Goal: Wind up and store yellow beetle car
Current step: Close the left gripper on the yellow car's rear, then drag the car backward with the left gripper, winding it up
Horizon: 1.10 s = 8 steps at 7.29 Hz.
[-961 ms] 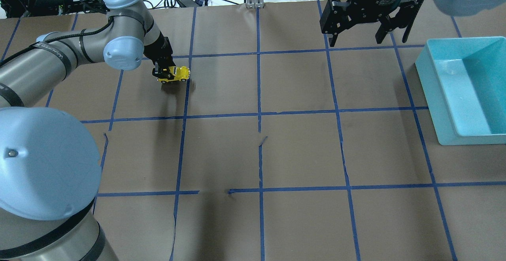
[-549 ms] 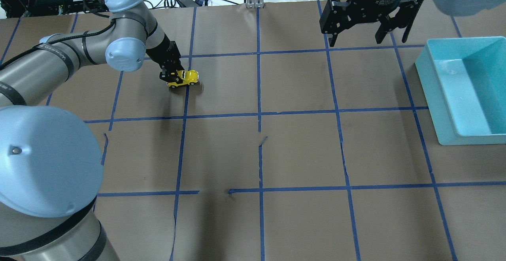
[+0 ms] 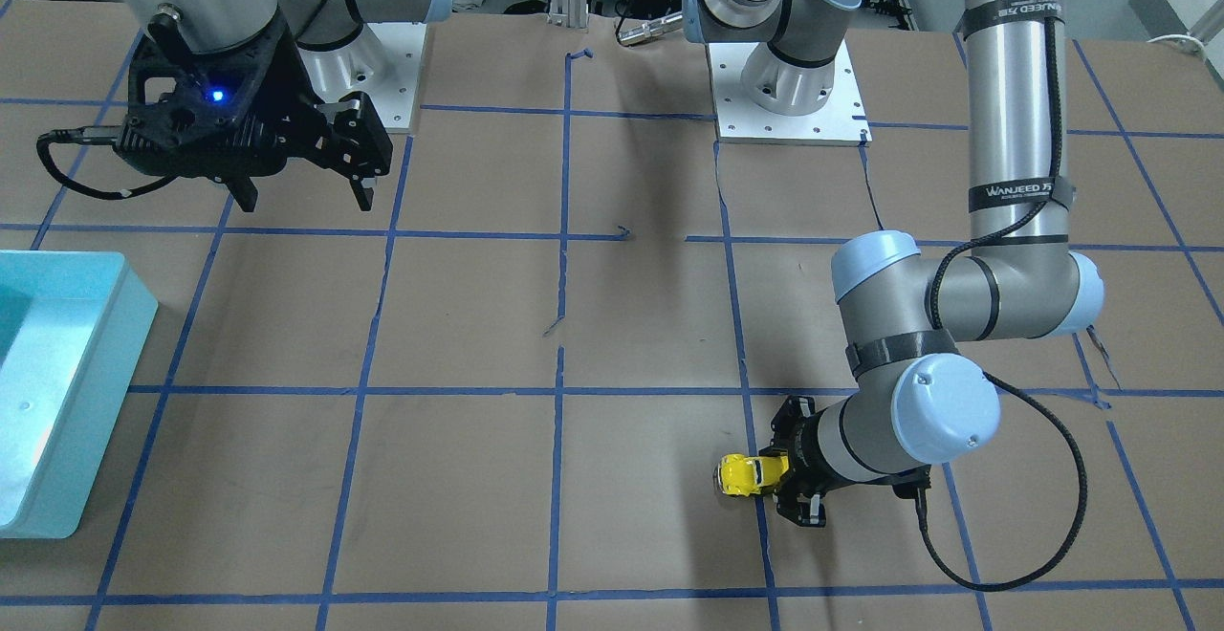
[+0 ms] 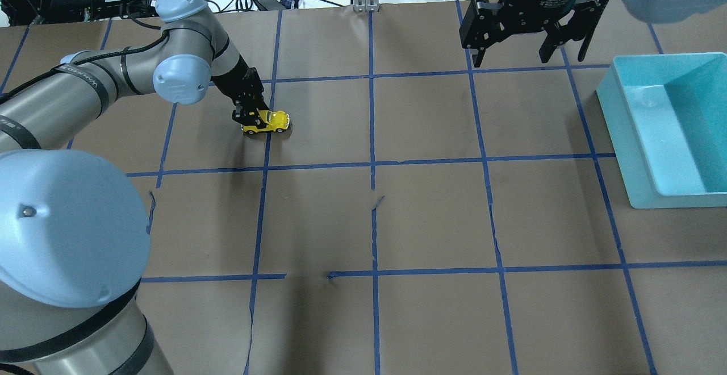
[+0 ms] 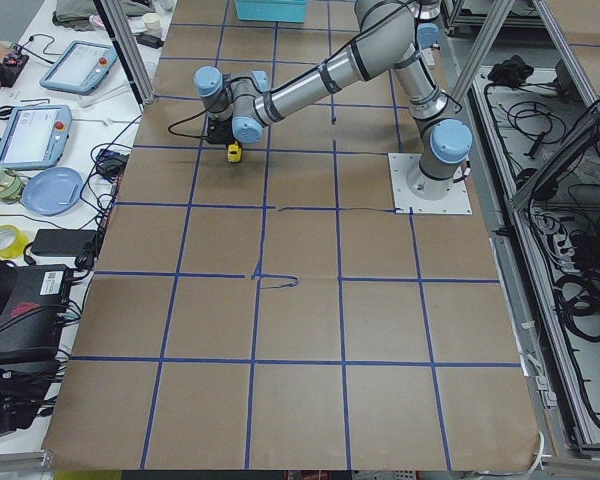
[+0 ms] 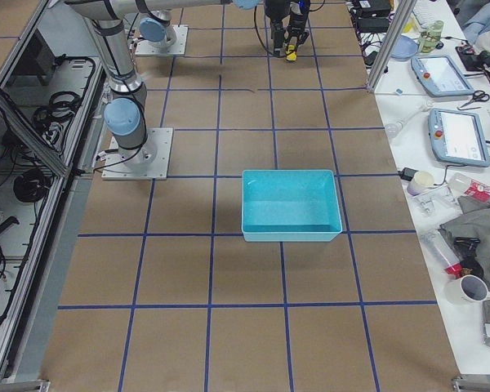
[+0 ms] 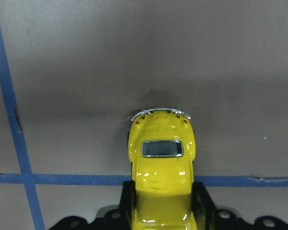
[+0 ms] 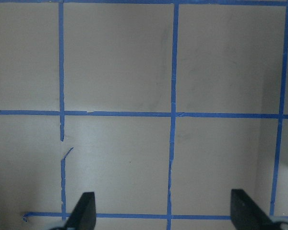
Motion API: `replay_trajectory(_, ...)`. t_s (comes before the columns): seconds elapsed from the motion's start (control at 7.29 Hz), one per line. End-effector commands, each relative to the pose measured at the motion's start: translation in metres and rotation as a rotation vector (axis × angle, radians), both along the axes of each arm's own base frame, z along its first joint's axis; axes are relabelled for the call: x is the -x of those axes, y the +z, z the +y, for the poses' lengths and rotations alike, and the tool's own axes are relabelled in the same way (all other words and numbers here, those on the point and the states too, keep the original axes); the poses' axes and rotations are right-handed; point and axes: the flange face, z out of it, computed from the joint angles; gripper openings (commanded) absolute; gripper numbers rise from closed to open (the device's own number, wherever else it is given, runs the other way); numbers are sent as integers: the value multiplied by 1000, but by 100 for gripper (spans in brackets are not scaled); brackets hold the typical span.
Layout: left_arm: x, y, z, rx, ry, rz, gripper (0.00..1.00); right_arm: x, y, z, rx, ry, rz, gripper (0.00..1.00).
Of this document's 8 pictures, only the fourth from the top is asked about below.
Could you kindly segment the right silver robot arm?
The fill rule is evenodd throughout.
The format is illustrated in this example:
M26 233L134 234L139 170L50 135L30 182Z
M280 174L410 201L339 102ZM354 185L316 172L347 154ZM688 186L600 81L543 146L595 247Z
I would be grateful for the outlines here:
M724 5L725 0L621 0L629 14L651 24L683 21ZM546 63L555 50L569 41L581 46L584 61L596 28L610 0L470 0L459 27L461 47L471 51L480 67L486 50L517 34L545 32L538 50Z

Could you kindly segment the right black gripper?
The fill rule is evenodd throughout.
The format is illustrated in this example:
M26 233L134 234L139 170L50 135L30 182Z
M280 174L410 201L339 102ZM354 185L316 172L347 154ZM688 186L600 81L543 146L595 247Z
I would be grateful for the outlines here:
M545 31L538 50L547 63L568 41L581 41L578 61L584 61L603 6L598 0L470 0L459 28L462 48L473 66L481 67L486 50L507 36Z

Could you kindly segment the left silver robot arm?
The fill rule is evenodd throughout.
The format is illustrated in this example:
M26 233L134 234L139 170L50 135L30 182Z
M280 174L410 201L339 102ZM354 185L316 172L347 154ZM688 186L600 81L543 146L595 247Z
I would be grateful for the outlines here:
M2 96L2 371L172 374L137 294L152 253L142 199L101 143L144 148L143 102L213 86L264 126L264 85L206 0L154 0L149 44L79 51Z

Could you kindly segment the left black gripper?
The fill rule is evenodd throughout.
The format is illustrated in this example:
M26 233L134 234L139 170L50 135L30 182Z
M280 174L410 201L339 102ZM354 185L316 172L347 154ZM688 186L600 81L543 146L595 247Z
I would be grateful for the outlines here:
M265 89L257 69L235 67L213 76L213 84L233 101L231 118L244 126L244 131L271 131L271 111L265 105Z

